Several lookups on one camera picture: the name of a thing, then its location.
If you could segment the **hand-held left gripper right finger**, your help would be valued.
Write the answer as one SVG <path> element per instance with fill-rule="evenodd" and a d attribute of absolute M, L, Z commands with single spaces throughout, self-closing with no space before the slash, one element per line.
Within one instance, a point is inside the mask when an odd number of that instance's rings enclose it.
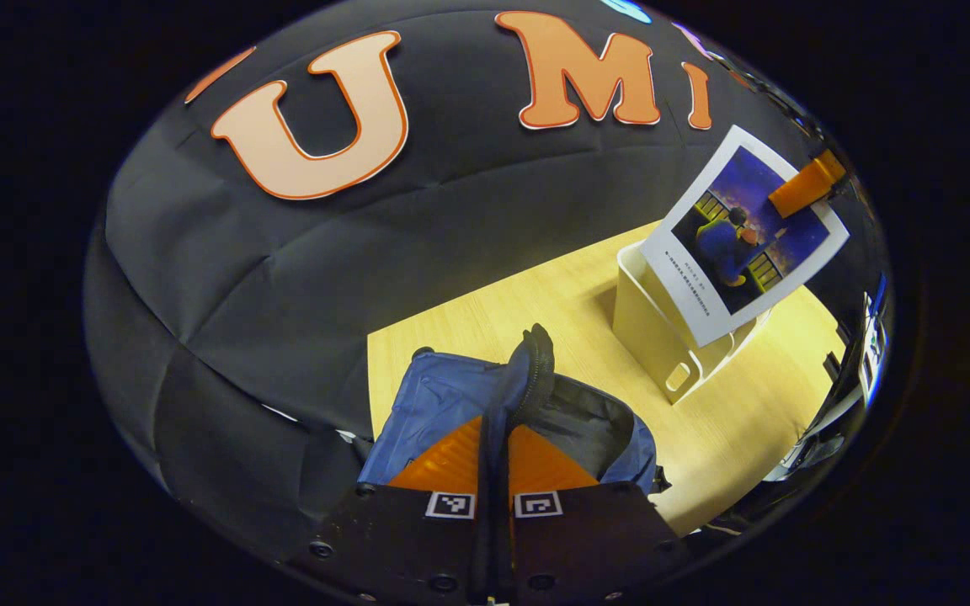
<path fill-rule="evenodd" d="M 601 482 L 524 425 L 508 438 L 501 572 L 512 605 L 609 605 L 673 578 L 692 559 L 646 492 Z"/>

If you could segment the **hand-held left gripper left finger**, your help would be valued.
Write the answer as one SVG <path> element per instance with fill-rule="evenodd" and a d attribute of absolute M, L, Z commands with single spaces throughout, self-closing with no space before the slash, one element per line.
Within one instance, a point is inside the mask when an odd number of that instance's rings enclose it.
<path fill-rule="evenodd" d="M 493 444 L 478 407 L 394 407 L 354 486 L 286 563 L 357 605 L 490 605 Z"/>

